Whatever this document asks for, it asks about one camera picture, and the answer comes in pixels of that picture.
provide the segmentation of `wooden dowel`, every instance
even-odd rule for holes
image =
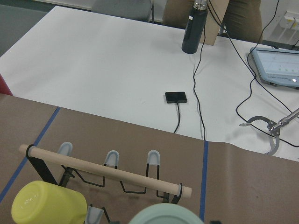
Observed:
[[[19,151],[23,154],[26,154],[27,148],[28,145],[21,145]],[[169,183],[146,176],[133,174],[119,169],[105,167],[92,162],[87,162],[73,157],[50,152],[41,148],[33,147],[29,152],[29,156],[44,161],[53,162],[55,164],[60,164],[74,169],[82,170],[88,173],[105,176],[114,180],[124,181],[126,183],[147,187],[149,189],[163,191],[173,195],[177,195],[179,193],[179,185],[174,183]],[[183,186],[182,197],[190,198],[191,192],[191,188]]]

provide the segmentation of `display screen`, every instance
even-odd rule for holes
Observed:
[[[299,54],[256,50],[267,74],[299,76]]]

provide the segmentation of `blue painter's tape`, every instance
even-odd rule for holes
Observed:
[[[202,176],[201,176],[201,192],[200,192],[200,207],[199,218],[205,220],[205,205],[206,205],[206,175],[207,175],[207,157],[209,151],[209,142],[205,141],[204,158],[202,162]]]
[[[37,139],[33,143],[35,146],[37,146],[38,143],[41,141],[41,139],[43,138],[43,136],[47,132],[48,128],[52,124],[53,120],[55,119],[56,115],[58,114],[59,110],[60,110],[60,107],[57,107],[56,110],[53,112],[53,114],[51,115],[50,119],[46,123],[45,127],[42,129],[42,131],[38,135]],[[5,197],[5,195],[7,194],[7,192],[9,191],[9,189],[11,188],[11,186],[13,185],[14,181],[16,180],[17,176],[19,175],[19,173],[21,172],[21,170],[25,166],[27,160],[28,159],[26,157],[24,157],[24,159],[21,161],[21,163],[19,164],[18,168],[16,169],[16,171],[14,172],[14,174],[12,175],[12,177],[9,179],[7,185],[2,190],[2,192],[0,194],[0,203],[2,202],[2,200]]]

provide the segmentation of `yellow cup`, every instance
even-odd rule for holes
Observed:
[[[23,187],[11,209],[17,224],[83,224],[86,212],[81,193],[43,181]]]

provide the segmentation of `black wire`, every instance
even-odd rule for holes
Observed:
[[[177,132],[179,123],[180,123],[180,121],[181,121],[181,114],[180,114],[180,112],[179,112],[179,105],[178,105],[178,103],[177,103],[177,106],[178,106],[178,125],[177,125],[177,127],[176,127],[176,129],[174,130],[173,133]]]
[[[152,23],[155,23],[155,7],[154,7],[154,2],[151,5],[151,19],[152,19]]]
[[[195,97],[196,97],[196,99],[197,99],[197,103],[198,103],[200,121],[201,121],[201,123],[202,123],[202,127],[203,127],[204,141],[206,140],[206,127],[205,127],[205,124],[204,124],[204,120],[202,119],[201,108],[200,108],[200,101],[199,101],[199,98],[198,98],[197,93],[196,93],[196,91],[195,91],[195,86],[196,86],[195,74],[196,74],[196,72],[197,72],[197,69],[198,69],[199,64],[200,64],[200,62],[201,62],[201,59],[202,59],[202,57],[201,57],[201,56],[202,56],[202,49],[203,49],[203,47],[204,47],[205,41],[206,41],[206,26],[204,26],[204,41],[203,41],[203,43],[202,43],[202,45],[201,45],[201,49],[200,49],[200,60],[199,60],[199,62],[198,62],[198,64],[197,64],[197,67],[196,67],[194,73],[193,73],[193,82],[194,82],[193,92],[194,92],[194,95],[195,95]]]
[[[294,44],[294,46],[296,46],[298,42],[299,42],[299,39],[298,39],[297,42]]]
[[[217,13],[216,13],[216,11],[215,11],[215,9],[214,9],[214,7],[213,7],[213,5],[212,5],[212,3],[211,3],[211,1],[209,1],[209,3],[210,3],[210,5],[211,5],[211,7],[212,7],[212,9],[213,9],[213,11],[214,11],[214,13],[215,13],[215,15],[217,16],[217,18],[218,18],[218,20],[221,22],[221,20],[220,20],[220,18],[219,18],[219,16],[217,15]],[[258,43],[260,42],[260,40],[261,40],[261,38],[262,38],[262,35],[263,35],[263,32],[264,32],[264,30],[267,28],[267,26],[274,20],[274,18],[275,18],[275,16],[276,16],[276,12],[277,12],[277,8],[278,8],[278,4],[279,4],[279,0],[277,1],[277,4],[276,4],[276,8],[275,8],[275,13],[274,13],[274,15],[273,15],[273,18],[270,20],[270,22],[264,27],[264,29],[262,30],[262,32],[261,32],[261,35],[260,35],[260,37],[259,37],[259,39],[258,39],[258,42],[257,42],[257,44],[256,44],[256,46],[249,52],[249,54],[247,55],[247,63],[248,63],[248,65],[249,65],[249,62],[248,62],[248,59],[249,59],[249,55],[251,54],[251,52],[258,46]],[[231,40],[231,38],[230,38],[230,36],[229,36],[229,34],[228,34],[228,31],[226,30],[226,28],[224,27],[224,25],[220,25],[220,23],[215,19],[215,17],[214,17],[214,15],[213,15],[213,13],[212,13],[212,11],[211,11],[211,9],[210,8],[208,8],[209,9],[209,11],[210,11],[210,13],[211,13],[211,15],[212,15],[212,17],[213,17],[213,19],[215,20],[215,22],[220,26],[220,27],[222,27],[225,31],[226,31],[226,33],[227,33],[227,35],[228,35],[228,38],[229,38],[229,40],[230,40],[230,42],[232,43],[232,45],[233,45],[233,47],[234,47],[234,49],[235,49],[235,51],[237,52],[237,54],[238,54],[238,56],[239,56],[239,58],[242,60],[242,62],[244,63],[244,65],[248,68],[248,70],[251,72],[251,74],[252,74],[252,76],[253,76],[253,79],[251,80],[251,82],[250,82],[250,84],[249,84],[249,88],[250,88],[250,94],[249,94],[249,96],[245,99],[245,100],[243,100],[237,107],[236,107],[236,113],[237,113],[237,115],[242,119],[242,120],[244,120],[245,122],[247,122],[247,120],[245,119],[245,118],[243,118],[241,115],[240,115],[240,113],[238,112],[238,109],[239,109],[239,107],[245,102],[245,101],[247,101],[251,96],[252,96],[252,83],[253,83],[253,81],[255,80],[264,90],[266,90],[271,96],[273,96],[278,102],[280,102],[289,112],[292,112],[283,102],[281,102],[278,98],[276,98],[272,93],[270,93],[263,85],[261,85],[260,83],[259,83],[259,81],[256,79],[256,73],[253,71],[253,69],[252,69],[252,67],[249,65],[247,65],[245,62],[244,62],[244,60],[242,59],[242,57],[240,56],[240,54],[239,54],[239,52],[238,52],[238,50],[236,49],[236,47],[235,47],[235,45],[234,45],[234,43],[232,42],[232,40]],[[265,131],[263,131],[263,130],[261,130],[261,129],[259,129],[258,127],[256,127],[256,126],[254,126],[254,125],[252,125],[254,128],[256,128],[257,130],[259,130],[259,131],[261,131],[261,132],[263,132],[264,134],[266,134],[266,135],[268,135],[268,136],[271,136],[271,137],[273,137],[273,138],[275,138],[275,136],[273,136],[273,135],[271,135],[271,134],[269,134],[269,133],[267,133],[267,132],[265,132]],[[285,142],[285,143],[287,143],[287,144],[289,144],[290,146],[293,146],[293,147],[299,147],[299,145],[298,146],[296,146],[296,145],[294,145],[294,144],[292,144],[292,143],[290,143],[290,142],[288,142],[288,141],[285,141],[284,139],[280,139],[281,141],[283,141],[283,142]]]

